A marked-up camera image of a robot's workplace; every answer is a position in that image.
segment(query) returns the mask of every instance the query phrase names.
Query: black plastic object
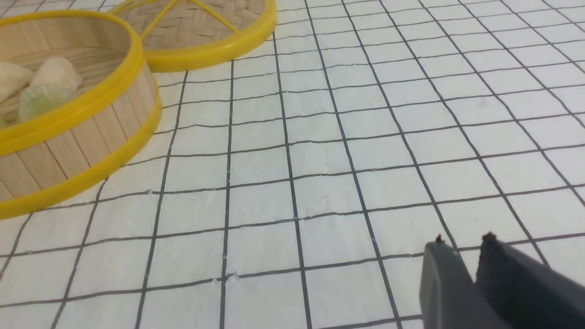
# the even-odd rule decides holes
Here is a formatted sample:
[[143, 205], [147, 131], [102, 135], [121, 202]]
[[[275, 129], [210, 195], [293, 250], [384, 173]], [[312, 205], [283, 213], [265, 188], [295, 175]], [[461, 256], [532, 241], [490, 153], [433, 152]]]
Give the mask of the black plastic object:
[[425, 247], [420, 289], [425, 329], [510, 329], [473, 284], [461, 257], [437, 238]]
[[483, 237], [475, 284], [440, 237], [428, 243], [420, 301], [425, 329], [585, 328], [585, 287], [493, 234]]

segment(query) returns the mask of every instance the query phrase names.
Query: white surface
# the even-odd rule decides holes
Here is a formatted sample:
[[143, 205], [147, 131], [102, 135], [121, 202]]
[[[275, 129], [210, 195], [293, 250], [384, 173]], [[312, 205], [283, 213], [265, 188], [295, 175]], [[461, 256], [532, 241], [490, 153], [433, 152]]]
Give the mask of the white surface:
[[438, 234], [473, 277], [492, 231], [585, 284], [582, 1], [307, 3], [157, 74], [157, 134], [106, 183], [0, 221], [1, 328], [421, 329]]

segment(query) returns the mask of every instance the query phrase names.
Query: yellow plastic rim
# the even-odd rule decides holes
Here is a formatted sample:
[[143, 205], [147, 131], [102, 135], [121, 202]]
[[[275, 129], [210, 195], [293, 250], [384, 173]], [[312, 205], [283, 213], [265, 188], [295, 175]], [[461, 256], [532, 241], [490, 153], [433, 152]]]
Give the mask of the yellow plastic rim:
[[159, 88], [154, 108], [138, 131], [104, 160], [81, 174], [48, 189], [0, 203], [0, 220], [32, 213], [76, 196], [96, 185], [130, 161], [149, 141], [163, 113]]
[[[127, 11], [154, 1], [155, 0], [126, 0], [116, 7], [110, 9], [109, 13], [115, 15], [117, 13]], [[230, 30], [234, 31], [235, 34], [225, 39], [203, 44], [201, 46], [181, 49], [144, 50], [146, 61], [148, 62], [152, 72], [190, 71], [233, 60], [237, 57], [249, 53], [250, 51], [260, 46], [262, 43], [264, 43], [264, 41], [266, 41], [266, 39], [270, 37], [276, 28], [275, 0], [264, 0], [264, 11], [260, 17], [258, 17], [258, 19], [252, 23], [252, 25], [243, 30], [235, 30], [229, 23], [224, 22], [224, 19], [218, 17], [215, 12], [210, 11], [206, 5], [200, 3], [200, 1], [197, 0], [192, 1], [216, 17]], [[167, 6], [165, 9], [168, 10], [168, 8], [170, 8], [170, 6], [173, 4], [174, 1], [171, 0], [169, 2], [169, 6]], [[159, 15], [157, 17], [158, 19], [155, 19], [151, 23], [151, 26], [157, 23], [161, 17], [162, 15]]]
[[0, 19], [0, 26], [55, 17], [104, 19], [123, 27], [130, 36], [126, 58], [106, 79], [73, 101], [35, 119], [0, 130], [0, 156], [44, 142], [81, 124], [117, 100], [136, 81], [144, 63], [140, 37], [130, 24], [116, 16], [94, 11], [48, 11]]

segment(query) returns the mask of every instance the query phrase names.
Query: bamboo steamer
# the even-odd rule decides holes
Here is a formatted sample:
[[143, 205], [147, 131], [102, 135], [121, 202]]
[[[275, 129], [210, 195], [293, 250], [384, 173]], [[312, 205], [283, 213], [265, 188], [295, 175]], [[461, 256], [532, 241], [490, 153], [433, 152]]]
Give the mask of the bamboo steamer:
[[0, 103], [0, 219], [46, 208], [108, 177], [150, 139], [161, 117], [157, 84], [138, 34], [93, 11], [31, 13], [0, 20], [0, 61], [33, 71], [48, 58], [72, 62], [80, 96], [16, 122], [19, 94]]

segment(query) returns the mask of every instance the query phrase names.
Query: white dumpling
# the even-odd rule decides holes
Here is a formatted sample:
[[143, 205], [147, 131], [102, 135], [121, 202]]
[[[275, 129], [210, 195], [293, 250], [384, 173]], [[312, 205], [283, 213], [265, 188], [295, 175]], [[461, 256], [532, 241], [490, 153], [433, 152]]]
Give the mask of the white dumpling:
[[12, 63], [0, 63], [0, 103], [26, 86], [33, 78], [32, 71]]
[[75, 68], [63, 57], [52, 57], [46, 60], [30, 82], [30, 85], [59, 84], [69, 89], [77, 90], [83, 78]]

